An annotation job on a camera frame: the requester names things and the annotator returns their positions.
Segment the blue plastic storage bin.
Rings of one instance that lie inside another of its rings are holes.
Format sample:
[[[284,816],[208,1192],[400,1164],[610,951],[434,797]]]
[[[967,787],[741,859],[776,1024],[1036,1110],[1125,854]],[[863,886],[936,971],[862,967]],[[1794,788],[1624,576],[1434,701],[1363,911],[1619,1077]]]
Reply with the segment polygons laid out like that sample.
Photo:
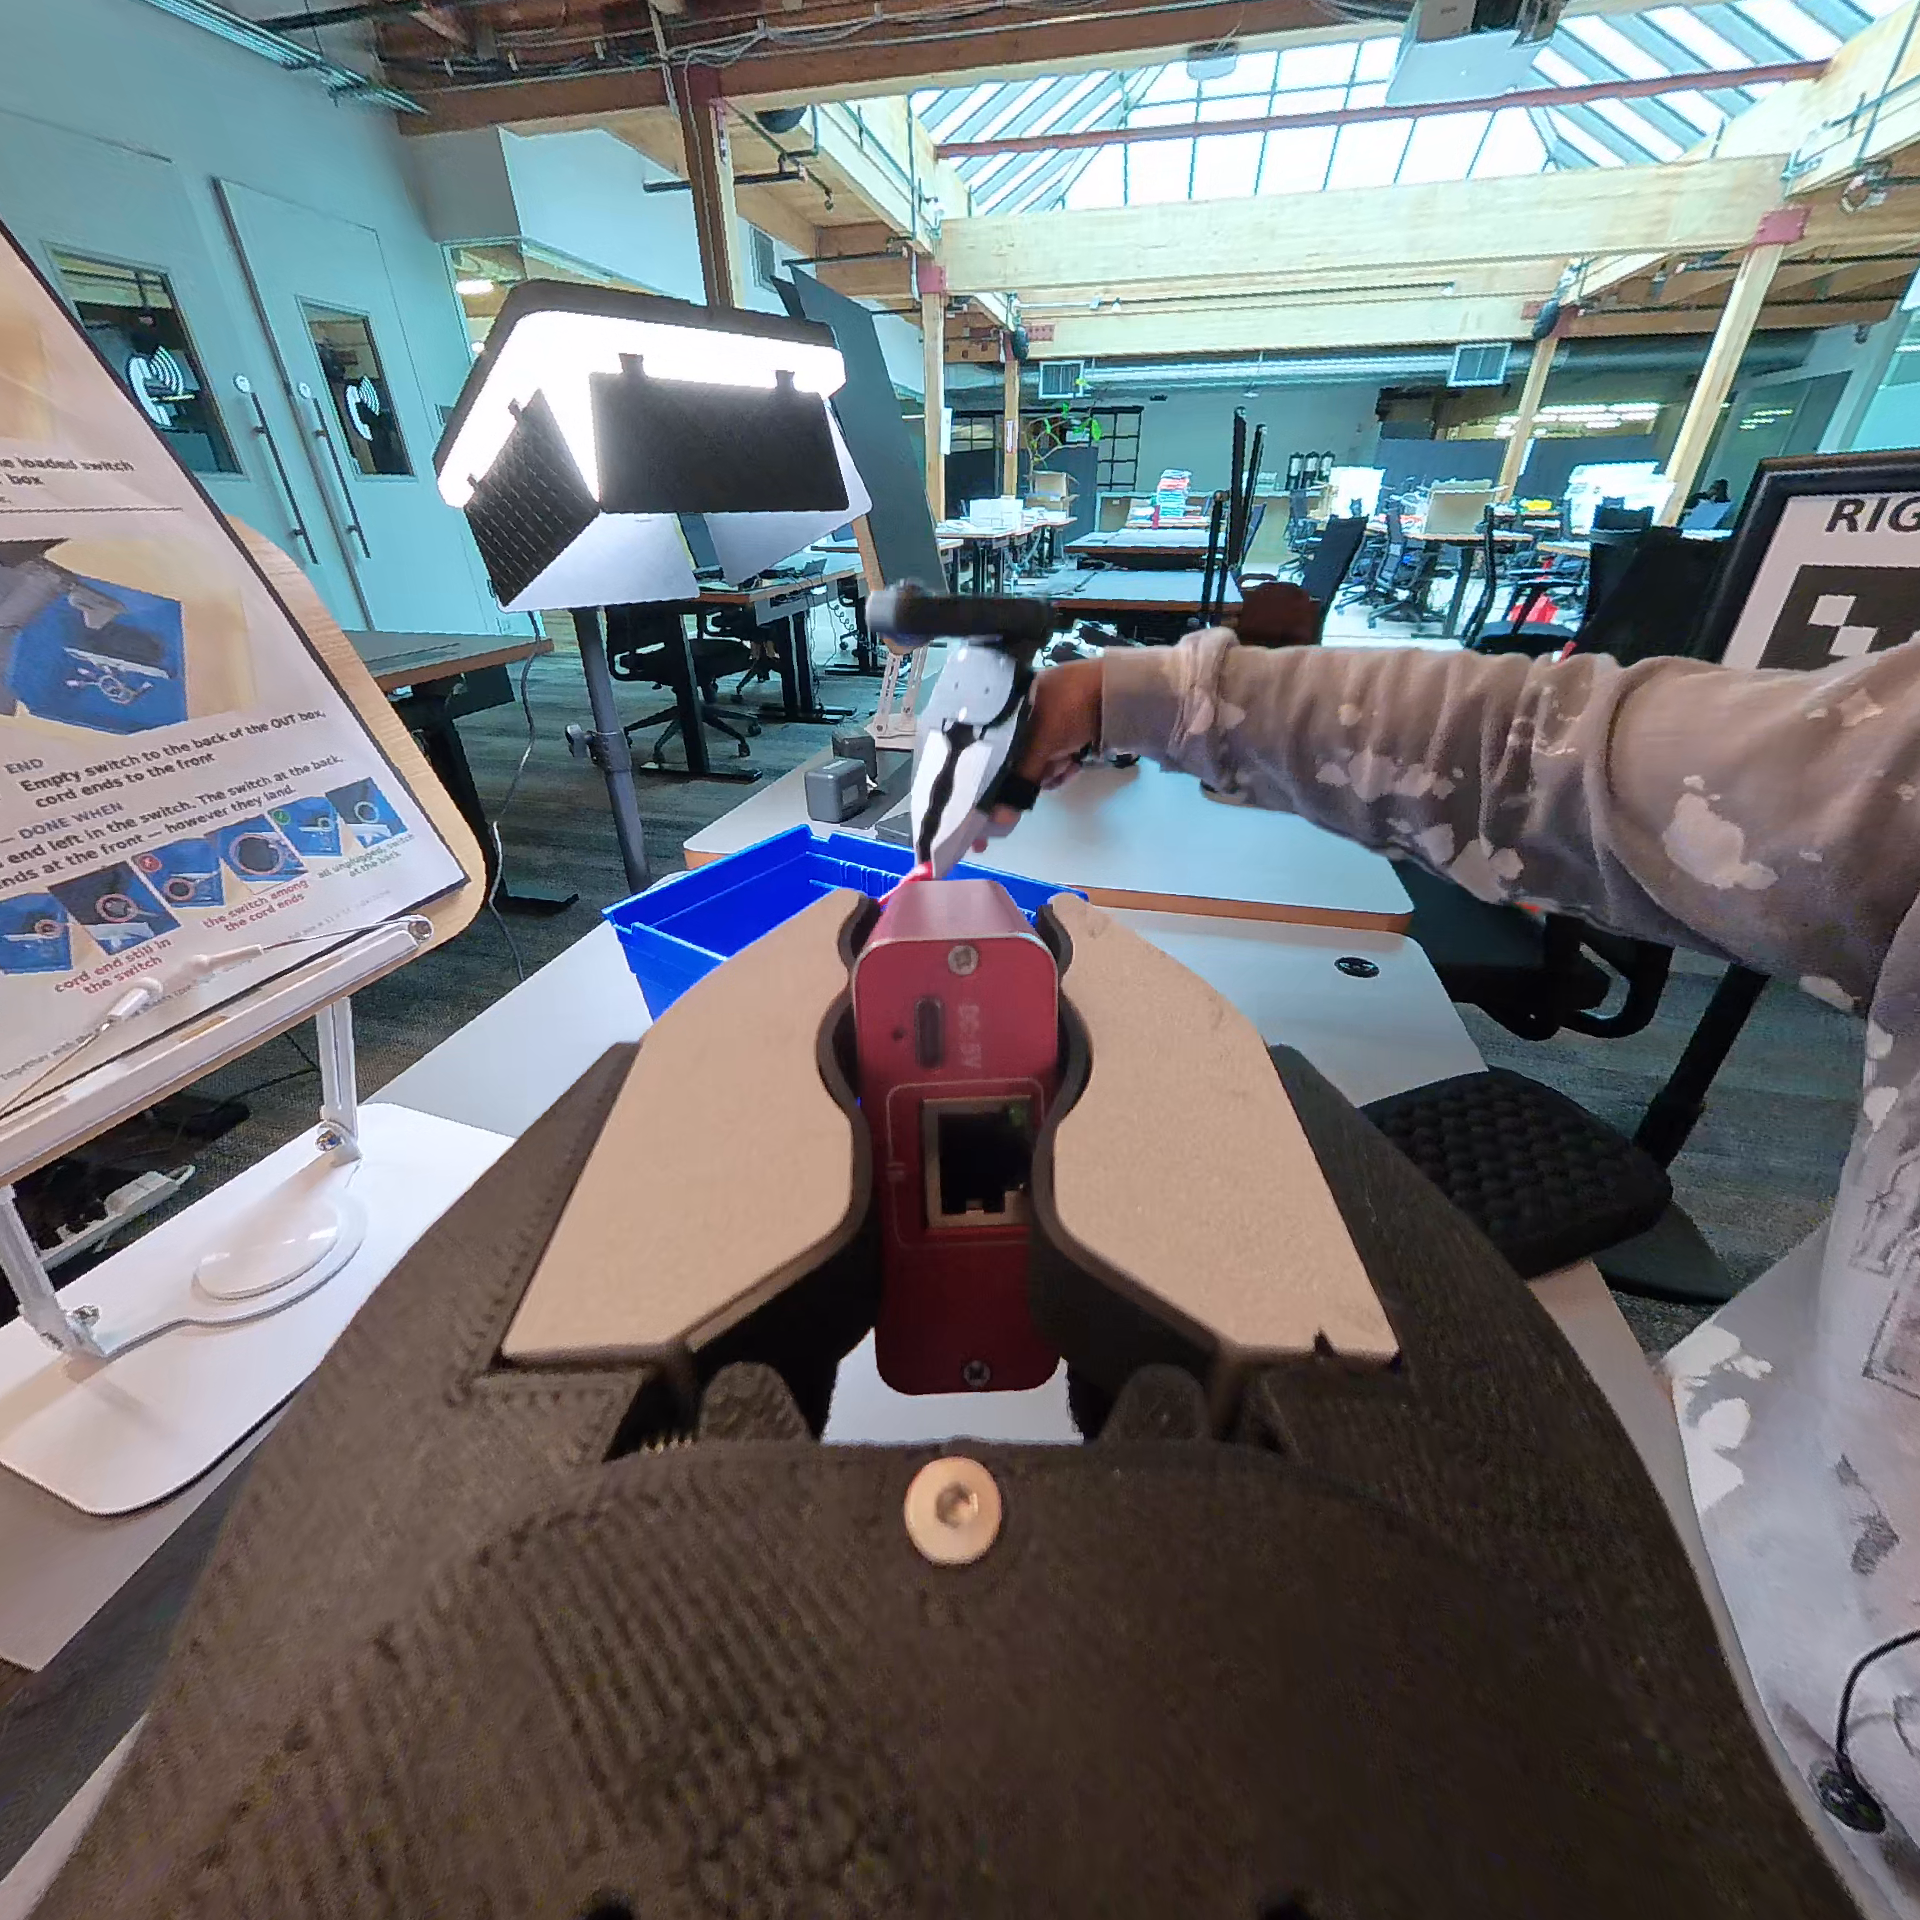
[[[723,961],[819,895],[884,901],[911,868],[904,847],[853,831],[780,829],[603,910],[647,1007],[658,1017]]]

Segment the red metal ethernet adapter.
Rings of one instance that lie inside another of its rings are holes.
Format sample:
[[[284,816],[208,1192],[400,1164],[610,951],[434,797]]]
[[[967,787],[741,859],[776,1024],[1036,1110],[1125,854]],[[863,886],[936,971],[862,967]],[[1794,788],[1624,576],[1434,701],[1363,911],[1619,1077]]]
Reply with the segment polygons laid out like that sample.
[[[853,965],[855,1088],[880,1221],[880,1377],[1043,1387],[1030,1172],[1060,1088],[1060,965],[997,880],[904,880]]]

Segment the printed tag sign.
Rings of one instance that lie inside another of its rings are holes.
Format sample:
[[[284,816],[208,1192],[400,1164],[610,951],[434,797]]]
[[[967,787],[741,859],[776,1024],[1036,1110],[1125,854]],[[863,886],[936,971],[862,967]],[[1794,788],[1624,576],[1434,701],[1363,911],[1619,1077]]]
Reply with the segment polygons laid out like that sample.
[[[1918,449],[1764,459],[1723,547],[1695,651],[1819,670],[1918,633]]]

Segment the black light stand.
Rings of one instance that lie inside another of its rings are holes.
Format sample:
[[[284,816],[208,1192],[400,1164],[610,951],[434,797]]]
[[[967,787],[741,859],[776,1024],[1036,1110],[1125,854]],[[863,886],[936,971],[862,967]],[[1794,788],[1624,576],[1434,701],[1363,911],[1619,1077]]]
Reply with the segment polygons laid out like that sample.
[[[634,774],[634,744],[621,727],[610,672],[607,628],[600,607],[571,607],[582,681],[591,709],[587,757],[599,767],[615,824],[620,861],[628,893],[640,895],[653,884],[653,865],[644,845],[644,828]]]

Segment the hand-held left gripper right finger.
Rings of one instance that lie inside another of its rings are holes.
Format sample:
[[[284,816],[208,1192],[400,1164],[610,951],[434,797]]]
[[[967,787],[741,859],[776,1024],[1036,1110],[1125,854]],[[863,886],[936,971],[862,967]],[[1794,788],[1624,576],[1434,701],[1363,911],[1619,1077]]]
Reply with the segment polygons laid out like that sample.
[[[1304,1124],[1247,1014],[1107,910],[1056,895],[1062,1007],[1086,1075],[1046,1124],[1032,1200],[1095,1284],[1032,1281],[1086,1368],[1190,1353],[1203,1368],[1400,1356]]]

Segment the studio light panel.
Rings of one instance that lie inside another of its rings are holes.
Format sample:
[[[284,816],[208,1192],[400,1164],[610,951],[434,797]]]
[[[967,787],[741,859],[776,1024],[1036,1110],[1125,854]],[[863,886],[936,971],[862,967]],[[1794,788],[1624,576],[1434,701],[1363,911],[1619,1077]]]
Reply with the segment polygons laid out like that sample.
[[[578,280],[503,299],[444,427],[442,499],[510,612],[682,604],[863,516],[824,325]]]

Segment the person's right hand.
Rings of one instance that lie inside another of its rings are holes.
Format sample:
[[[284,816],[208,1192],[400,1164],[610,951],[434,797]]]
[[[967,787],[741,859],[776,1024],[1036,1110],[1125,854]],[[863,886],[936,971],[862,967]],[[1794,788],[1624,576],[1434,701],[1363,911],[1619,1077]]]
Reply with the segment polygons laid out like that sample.
[[[1029,691],[1021,780],[1048,790],[1103,753],[1103,691],[1103,657],[1077,657],[1038,672]]]

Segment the person's right forearm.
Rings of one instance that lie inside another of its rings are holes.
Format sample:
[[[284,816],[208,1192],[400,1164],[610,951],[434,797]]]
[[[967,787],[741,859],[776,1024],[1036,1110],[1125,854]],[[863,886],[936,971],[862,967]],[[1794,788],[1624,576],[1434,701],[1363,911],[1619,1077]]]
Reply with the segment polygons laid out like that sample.
[[[1123,649],[1102,737],[1488,902],[1735,959],[1916,1033],[1916,641],[1821,670]]]

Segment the white side table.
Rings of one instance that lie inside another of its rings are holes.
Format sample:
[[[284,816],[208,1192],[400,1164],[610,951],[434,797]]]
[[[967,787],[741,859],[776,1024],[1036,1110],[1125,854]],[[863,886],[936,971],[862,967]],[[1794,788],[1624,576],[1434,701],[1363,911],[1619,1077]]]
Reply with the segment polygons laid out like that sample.
[[[1382,854],[1282,812],[1211,800],[1148,761],[1074,774],[980,859],[1096,904],[1378,933],[1410,923]]]

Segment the person's torso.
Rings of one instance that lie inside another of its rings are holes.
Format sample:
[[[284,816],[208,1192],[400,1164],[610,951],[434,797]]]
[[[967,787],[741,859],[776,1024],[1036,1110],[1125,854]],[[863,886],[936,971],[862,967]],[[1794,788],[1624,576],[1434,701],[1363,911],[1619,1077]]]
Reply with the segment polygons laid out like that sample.
[[[1887,961],[1862,1037],[1855,1139],[1823,1230],[1682,1340],[1663,1368],[1688,1488],[1792,1772],[1845,1733],[1882,1833],[1815,1823],[1885,1909],[1916,1916],[1918,999]]]

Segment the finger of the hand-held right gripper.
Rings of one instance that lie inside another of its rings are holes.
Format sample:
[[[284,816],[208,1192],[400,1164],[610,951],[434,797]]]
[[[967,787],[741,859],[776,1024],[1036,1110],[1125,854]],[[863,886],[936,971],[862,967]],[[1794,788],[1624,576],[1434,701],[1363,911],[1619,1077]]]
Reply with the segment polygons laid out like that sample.
[[[950,647],[927,694],[927,868],[950,873],[989,831],[997,808],[1030,808],[1019,774],[1030,731],[1032,656],[1008,647]]]
[[[920,715],[910,828],[916,865],[944,877],[976,838],[980,796],[995,774],[995,647],[965,640]]]

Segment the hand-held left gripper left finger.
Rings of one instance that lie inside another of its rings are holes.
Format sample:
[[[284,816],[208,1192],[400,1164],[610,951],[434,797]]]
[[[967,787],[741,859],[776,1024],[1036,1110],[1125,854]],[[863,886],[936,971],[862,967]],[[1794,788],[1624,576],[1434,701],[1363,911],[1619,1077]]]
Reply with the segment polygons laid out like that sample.
[[[823,893],[650,1024],[504,1361],[696,1368],[744,1329],[837,1358],[874,1329],[874,1144],[837,1037],[875,917]]]

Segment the black panel board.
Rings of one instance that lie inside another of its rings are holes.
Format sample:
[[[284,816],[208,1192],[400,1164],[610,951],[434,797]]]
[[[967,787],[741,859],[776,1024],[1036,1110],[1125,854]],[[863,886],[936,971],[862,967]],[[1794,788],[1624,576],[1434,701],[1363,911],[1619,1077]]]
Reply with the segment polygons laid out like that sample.
[[[831,411],[870,496],[866,523],[877,585],[944,585],[934,518],[923,492],[923,459],[907,433],[895,384],[884,363],[874,312],[802,270],[788,270],[782,301],[794,320],[830,328],[845,381]]]

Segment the wooden sign board with paper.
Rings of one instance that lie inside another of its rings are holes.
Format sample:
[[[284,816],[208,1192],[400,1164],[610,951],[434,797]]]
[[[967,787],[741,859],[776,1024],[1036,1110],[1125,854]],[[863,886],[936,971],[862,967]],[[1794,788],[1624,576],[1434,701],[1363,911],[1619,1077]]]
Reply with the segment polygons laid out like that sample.
[[[476,919],[482,856],[316,590],[4,232],[4,1180]]]

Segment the brown office desk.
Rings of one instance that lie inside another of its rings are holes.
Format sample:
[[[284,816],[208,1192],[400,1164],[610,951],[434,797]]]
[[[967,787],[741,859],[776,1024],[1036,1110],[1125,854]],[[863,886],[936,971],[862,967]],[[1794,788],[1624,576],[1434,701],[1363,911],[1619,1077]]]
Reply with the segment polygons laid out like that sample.
[[[388,694],[426,764],[459,808],[485,859],[488,902],[503,915],[556,919],[578,902],[575,893],[520,895],[500,873],[496,828],[485,813],[458,719],[515,703],[510,670],[552,651],[542,636],[444,636],[344,631],[344,640]]]

